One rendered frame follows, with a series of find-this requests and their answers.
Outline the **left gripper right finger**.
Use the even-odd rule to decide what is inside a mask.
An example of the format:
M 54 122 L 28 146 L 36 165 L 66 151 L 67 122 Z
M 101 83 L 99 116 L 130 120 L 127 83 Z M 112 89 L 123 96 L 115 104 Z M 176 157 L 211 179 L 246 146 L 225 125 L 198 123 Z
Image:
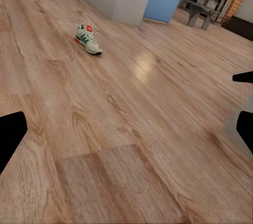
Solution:
M 241 111 L 238 117 L 236 129 L 253 153 L 253 113 Z

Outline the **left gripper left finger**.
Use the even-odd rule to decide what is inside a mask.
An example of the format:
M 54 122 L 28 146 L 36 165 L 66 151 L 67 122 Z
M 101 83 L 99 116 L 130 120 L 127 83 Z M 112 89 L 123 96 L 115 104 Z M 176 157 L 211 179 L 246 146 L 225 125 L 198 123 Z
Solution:
M 0 174 L 27 132 L 24 112 L 0 117 Z

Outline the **gym shoe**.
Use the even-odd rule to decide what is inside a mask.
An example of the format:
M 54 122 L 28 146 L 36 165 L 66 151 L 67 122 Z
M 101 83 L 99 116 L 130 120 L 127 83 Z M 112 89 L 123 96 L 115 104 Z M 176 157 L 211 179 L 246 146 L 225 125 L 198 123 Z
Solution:
M 86 51 L 92 55 L 101 55 L 102 49 L 95 40 L 93 30 L 90 26 L 85 26 L 84 23 L 79 25 L 75 40 L 86 47 Z

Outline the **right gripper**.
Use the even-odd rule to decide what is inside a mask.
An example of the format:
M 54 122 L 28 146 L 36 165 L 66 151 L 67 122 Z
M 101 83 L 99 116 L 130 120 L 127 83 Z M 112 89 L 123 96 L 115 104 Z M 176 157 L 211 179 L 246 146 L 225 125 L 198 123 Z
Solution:
M 232 76 L 233 81 L 253 83 L 253 72 L 247 72 Z

